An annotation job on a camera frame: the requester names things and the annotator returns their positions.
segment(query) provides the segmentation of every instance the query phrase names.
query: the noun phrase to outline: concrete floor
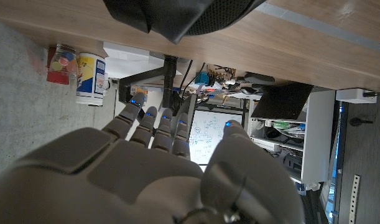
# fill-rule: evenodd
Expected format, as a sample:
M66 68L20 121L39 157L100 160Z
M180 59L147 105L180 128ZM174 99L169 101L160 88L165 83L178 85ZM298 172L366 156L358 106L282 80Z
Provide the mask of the concrete floor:
M46 81L47 51L0 23L0 171L29 151L82 127L102 128L114 115L75 103L76 86Z

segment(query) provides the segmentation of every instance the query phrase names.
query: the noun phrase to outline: plastic container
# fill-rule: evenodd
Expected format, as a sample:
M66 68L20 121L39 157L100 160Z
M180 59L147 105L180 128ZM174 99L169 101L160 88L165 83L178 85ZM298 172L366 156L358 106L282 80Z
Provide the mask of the plastic container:
M201 72L196 78L195 78L195 81L194 83L196 85L201 85L201 84L204 84L204 85L207 85L209 84L209 76L206 72Z
M273 122L272 126L278 129L288 129L290 128L290 123L284 121L275 121Z
M102 106L104 97L105 60L89 53L79 54L76 102Z
M46 80L52 83L68 85L70 77L75 77L77 73L76 50L66 45L57 44L54 56L49 63Z

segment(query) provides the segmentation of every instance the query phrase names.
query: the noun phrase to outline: black cable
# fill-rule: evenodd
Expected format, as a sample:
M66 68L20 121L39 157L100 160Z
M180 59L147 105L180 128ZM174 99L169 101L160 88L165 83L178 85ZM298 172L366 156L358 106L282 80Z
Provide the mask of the black cable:
M363 93L363 97L372 97L372 96L380 96L380 93L376 93L376 92Z
M182 105L183 101L184 101L184 93L185 93L185 90L187 89L187 87L191 84L192 81L194 81L202 72L202 69L203 67L205 66L205 63L203 63L202 65L202 68L200 69L200 71L198 72L198 74L185 86L184 90L183 90L183 96L182 96L182 101L180 103L180 105Z
M187 78L187 75L188 75L188 72L190 71L191 65L192 65L192 60L190 61L190 64L188 65L187 71L185 72L184 78L182 80L182 84L180 84L180 91L182 91L184 80L185 80L185 78Z

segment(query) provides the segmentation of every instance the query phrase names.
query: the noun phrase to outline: chair backrest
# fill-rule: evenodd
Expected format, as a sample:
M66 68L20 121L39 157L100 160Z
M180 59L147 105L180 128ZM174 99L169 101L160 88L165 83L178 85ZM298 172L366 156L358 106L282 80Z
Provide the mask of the chair backrest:
M238 22L265 0L103 0L112 17L143 32L160 33L178 44Z

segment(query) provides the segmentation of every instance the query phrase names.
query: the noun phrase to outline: gray carpet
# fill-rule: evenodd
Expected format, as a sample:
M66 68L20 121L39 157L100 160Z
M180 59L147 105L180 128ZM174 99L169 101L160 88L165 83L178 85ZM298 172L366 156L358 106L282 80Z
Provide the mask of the gray carpet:
M65 133L113 118L114 91L101 108L75 103L75 82L47 82L46 61L46 49L0 23L0 171Z
M377 104L350 104L351 118L373 121L360 127L347 125L340 200L340 224L349 223L350 194L355 174L361 176L356 223L380 223L380 96Z

